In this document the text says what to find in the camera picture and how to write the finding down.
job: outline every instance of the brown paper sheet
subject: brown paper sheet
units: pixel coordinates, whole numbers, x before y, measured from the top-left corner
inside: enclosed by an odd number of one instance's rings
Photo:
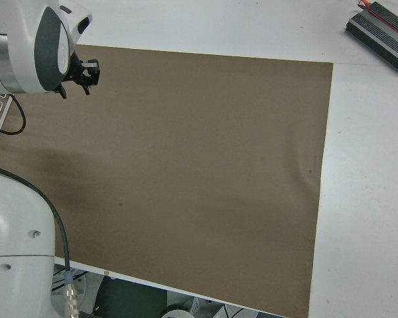
[[[20,95],[27,129],[0,136],[0,167],[49,195],[72,259],[306,317],[332,64],[78,53],[99,59],[92,95]]]

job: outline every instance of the white table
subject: white table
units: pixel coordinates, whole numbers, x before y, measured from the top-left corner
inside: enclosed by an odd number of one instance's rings
[[[333,62],[310,318],[398,317],[398,73],[344,32],[357,1],[79,2],[84,44]]]

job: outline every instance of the dark green floor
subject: dark green floor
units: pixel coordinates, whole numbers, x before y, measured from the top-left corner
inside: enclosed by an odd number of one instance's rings
[[[166,308],[166,290],[105,277],[96,315],[103,318],[159,318]]]

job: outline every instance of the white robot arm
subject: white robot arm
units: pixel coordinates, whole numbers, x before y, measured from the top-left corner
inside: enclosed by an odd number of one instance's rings
[[[91,21],[73,0],[0,0],[0,94],[55,91],[66,98],[61,83],[72,80],[89,95],[98,61],[80,61],[75,44]]]

